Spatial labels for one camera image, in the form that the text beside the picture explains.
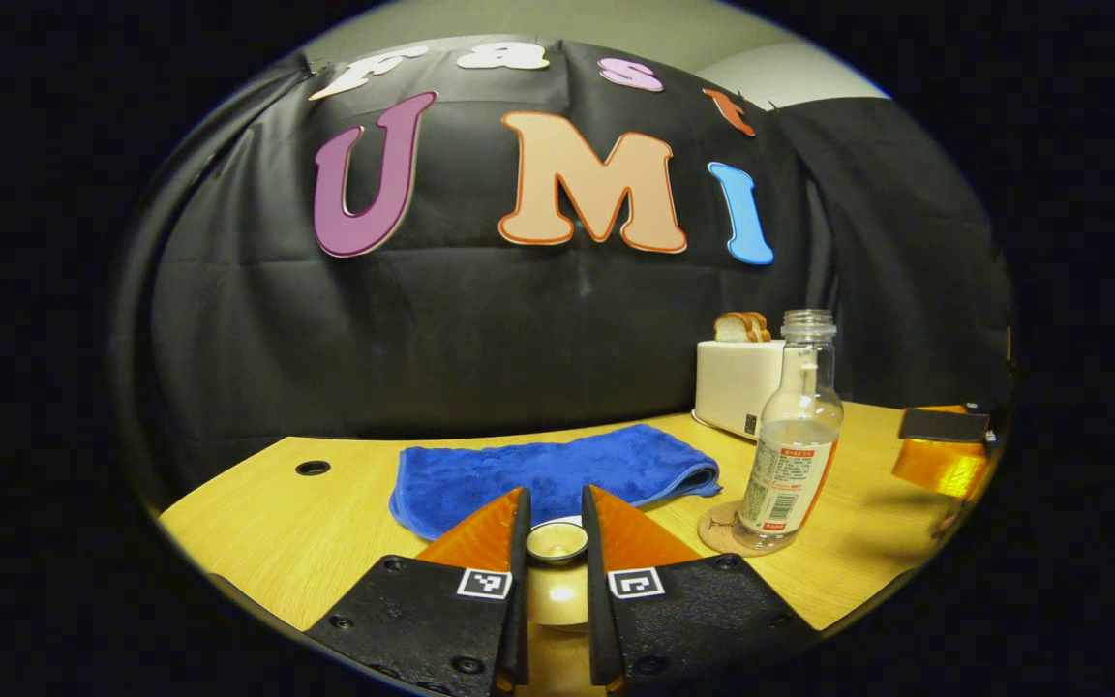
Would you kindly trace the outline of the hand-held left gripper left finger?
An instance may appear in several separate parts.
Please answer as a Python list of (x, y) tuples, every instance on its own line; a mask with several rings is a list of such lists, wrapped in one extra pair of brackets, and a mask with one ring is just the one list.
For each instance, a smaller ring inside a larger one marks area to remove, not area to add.
[(388, 555), (307, 638), (445, 697), (514, 697), (529, 683), (527, 487), (484, 504), (413, 559)]

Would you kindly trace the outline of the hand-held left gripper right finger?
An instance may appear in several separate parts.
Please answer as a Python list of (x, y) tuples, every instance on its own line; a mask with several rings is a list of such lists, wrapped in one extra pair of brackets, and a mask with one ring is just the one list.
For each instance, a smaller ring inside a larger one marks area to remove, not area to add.
[(583, 488), (588, 661), (607, 697), (699, 697), (817, 643), (738, 553), (701, 556), (623, 498)]

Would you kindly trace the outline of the round brown coaster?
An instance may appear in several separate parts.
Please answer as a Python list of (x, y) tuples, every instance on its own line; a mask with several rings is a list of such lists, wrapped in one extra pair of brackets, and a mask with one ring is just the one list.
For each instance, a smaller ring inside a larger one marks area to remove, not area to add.
[(739, 519), (740, 504), (741, 500), (724, 502), (704, 513), (696, 533), (705, 546), (718, 553), (760, 559), (796, 542), (797, 532), (765, 533), (745, 526)]

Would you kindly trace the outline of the cream teacup lid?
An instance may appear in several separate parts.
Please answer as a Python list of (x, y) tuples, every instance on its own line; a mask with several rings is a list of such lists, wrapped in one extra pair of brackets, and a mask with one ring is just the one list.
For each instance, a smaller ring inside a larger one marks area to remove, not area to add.
[(588, 531), (576, 519), (556, 519), (530, 531), (529, 620), (549, 629), (588, 630)]

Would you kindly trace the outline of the clear water bottle red label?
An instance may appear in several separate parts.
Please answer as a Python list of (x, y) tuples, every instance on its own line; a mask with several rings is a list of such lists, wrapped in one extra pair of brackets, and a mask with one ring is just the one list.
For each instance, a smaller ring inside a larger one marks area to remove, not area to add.
[(755, 459), (736, 511), (743, 550), (788, 546), (808, 521), (835, 455), (844, 407), (835, 383), (837, 329), (827, 309), (784, 314), (780, 381), (763, 406)]

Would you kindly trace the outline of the blue folded towel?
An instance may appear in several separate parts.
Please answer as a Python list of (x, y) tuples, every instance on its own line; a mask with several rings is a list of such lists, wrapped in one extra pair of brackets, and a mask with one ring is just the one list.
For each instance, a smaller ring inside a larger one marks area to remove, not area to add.
[(653, 425), (637, 424), (569, 442), (497, 447), (407, 447), (388, 509), (399, 525), (434, 541), (518, 487), (536, 524), (574, 516), (586, 485), (632, 506), (720, 493), (711, 456)]

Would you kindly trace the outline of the white toaster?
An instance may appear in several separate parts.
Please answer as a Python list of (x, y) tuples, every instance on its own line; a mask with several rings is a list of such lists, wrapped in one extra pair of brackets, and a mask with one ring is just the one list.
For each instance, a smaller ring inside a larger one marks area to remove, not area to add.
[(780, 383), (784, 345), (783, 340), (696, 345), (694, 418), (756, 441), (763, 407)]

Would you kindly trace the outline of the black backdrop cloth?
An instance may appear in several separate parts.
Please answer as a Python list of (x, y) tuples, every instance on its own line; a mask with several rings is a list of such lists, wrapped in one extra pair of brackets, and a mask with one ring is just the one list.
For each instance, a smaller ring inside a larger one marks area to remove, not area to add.
[(717, 314), (827, 309), (886, 408), (1016, 388), (1004, 252), (902, 106), (807, 43), (699, 74), (496, 36), (291, 54), (182, 138), (112, 281), (147, 494), (290, 436), (425, 439), (685, 412)]

